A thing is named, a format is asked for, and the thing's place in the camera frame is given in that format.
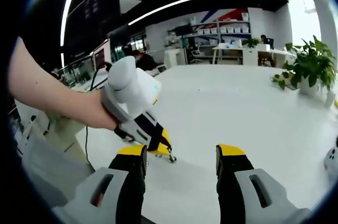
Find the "shelf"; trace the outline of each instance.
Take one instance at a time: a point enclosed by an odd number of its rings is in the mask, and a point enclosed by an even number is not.
[[[192,38],[194,36],[205,36],[205,35],[219,35],[219,33],[217,34],[202,34],[202,35],[198,35],[198,34],[195,34],[195,35],[187,35],[186,38]]]
[[[221,35],[251,35],[251,33],[220,33]]]
[[[219,23],[250,23],[249,21],[219,21]]]
[[[211,25],[211,24],[217,24],[217,22],[208,22],[208,23],[198,23],[198,24],[192,24],[191,26],[201,26],[201,25]]]

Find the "white flower pot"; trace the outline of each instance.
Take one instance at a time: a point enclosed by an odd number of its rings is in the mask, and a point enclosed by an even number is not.
[[[316,84],[310,88],[309,83],[308,83],[308,77],[306,78],[302,77],[301,88],[299,90],[299,93],[307,95],[307,96],[314,96],[318,92],[319,86],[320,86],[320,81],[317,79]]]

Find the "computer monitor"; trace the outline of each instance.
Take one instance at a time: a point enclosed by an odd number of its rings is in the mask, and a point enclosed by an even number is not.
[[[102,48],[98,52],[94,54],[95,57],[95,65],[96,65],[96,70],[102,69],[105,67],[105,51]]]
[[[270,44],[270,48],[274,49],[274,39],[272,38],[266,38],[265,44]]]
[[[160,64],[159,66],[156,67],[156,69],[161,73],[167,70],[167,67],[165,67],[164,64]]]

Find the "person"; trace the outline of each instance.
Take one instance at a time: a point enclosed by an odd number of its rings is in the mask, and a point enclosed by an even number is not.
[[[101,92],[71,90],[44,71],[18,38],[8,71],[8,89],[18,101],[42,111],[58,113],[93,128],[114,130],[118,120],[101,104]]]
[[[261,36],[260,36],[260,42],[261,42],[261,43],[264,43],[264,44],[269,44],[266,35],[261,35]]]
[[[154,58],[144,52],[134,50],[133,56],[136,60],[136,67],[141,68],[143,71],[152,71],[157,67]]]
[[[53,69],[53,71],[51,72],[51,75],[54,78],[56,78],[56,80],[61,81],[63,79],[64,75],[63,74],[59,74],[58,72],[59,72],[58,69],[55,67]]]
[[[267,39],[266,35],[260,36],[260,42],[263,44],[270,44],[269,40]],[[263,66],[265,61],[269,61],[271,67],[276,67],[276,62],[274,61],[272,55],[266,52],[258,52],[258,65]]]

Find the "desk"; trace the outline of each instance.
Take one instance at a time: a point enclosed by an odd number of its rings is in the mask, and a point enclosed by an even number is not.
[[[290,52],[287,52],[287,51],[280,51],[280,50],[266,51],[266,50],[249,49],[249,48],[220,48],[220,47],[215,47],[215,48],[212,48],[212,49],[214,50],[213,58],[212,58],[213,64],[215,64],[215,61],[216,61],[217,51],[219,51],[218,52],[218,60],[222,60],[222,50],[243,51],[243,57],[251,55],[250,53],[247,52],[249,50],[257,51],[257,56],[258,56],[258,52],[267,52],[267,53],[270,53],[270,54],[273,55],[273,59],[276,62],[276,67],[278,67],[278,68],[281,68],[286,60],[294,60],[296,58],[296,55],[294,55]]]
[[[281,69],[195,65],[159,74],[153,107],[167,128],[177,163],[148,154],[142,213],[161,224],[220,221],[215,146],[241,147],[287,190],[299,208],[313,208],[328,190],[323,160],[338,133],[337,110],[270,82]],[[85,148],[85,129],[77,135]],[[107,167],[126,146],[113,132],[89,129],[93,166]]]
[[[164,64],[167,68],[187,64],[185,48],[164,51]]]

